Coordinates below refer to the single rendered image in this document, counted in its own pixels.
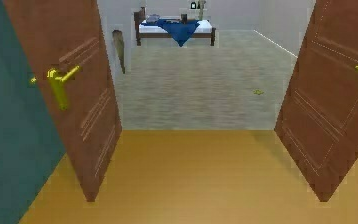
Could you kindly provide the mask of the blue blanket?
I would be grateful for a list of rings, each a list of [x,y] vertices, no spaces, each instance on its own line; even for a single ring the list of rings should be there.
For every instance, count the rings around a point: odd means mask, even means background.
[[[194,34],[199,26],[199,21],[188,20],[185,24],[182,22],[173,22],[168,19],[159,19],[155,22],[145,22],[143,26],[157,26],[165,30],[177,42],[179,47],[182,47],[187,40]]]

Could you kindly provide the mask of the dark wooden bed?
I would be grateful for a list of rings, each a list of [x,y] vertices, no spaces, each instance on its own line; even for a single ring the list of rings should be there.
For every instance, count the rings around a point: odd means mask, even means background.
[[[168,34],[165,30],[157,26],[143,26],[143,23],[146,22],[148,16],[149,15],[146,14],[146,10],[144,7],[142,7],[139,11],[134,13],[134,23],[135,23],[134,27],[135,27],[136,43],[138,46],[141,45],[141,40],[146,38],[172,38],[171,35]],[[196,20],[196,19],[188,19],[186,14],[183,14],[180,18],[160,17],[160,19],[168,19],[169,21],[173,21],[173,22],[178,21],[178,22],[182,22],[183,24],[185,24],[188,20],[190,21]],[[197,27],[194,34],[190,38],[208,38],[210,40],[210,45],[213,46],[215,44],[216,28],[213,27],[208,20],[198,20],[198,21],[199,21],[199,26]]]

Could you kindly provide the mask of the brown wooden room door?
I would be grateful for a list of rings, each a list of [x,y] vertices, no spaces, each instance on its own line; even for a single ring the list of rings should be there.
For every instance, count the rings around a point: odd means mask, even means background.
[[[97,0],[3,0],[85,198],[93,202],[122,131]],[[79,65],[62,111],[47,79]]]
[[[358,0],[316,0],[275,132],[322,202],[358,158]]]

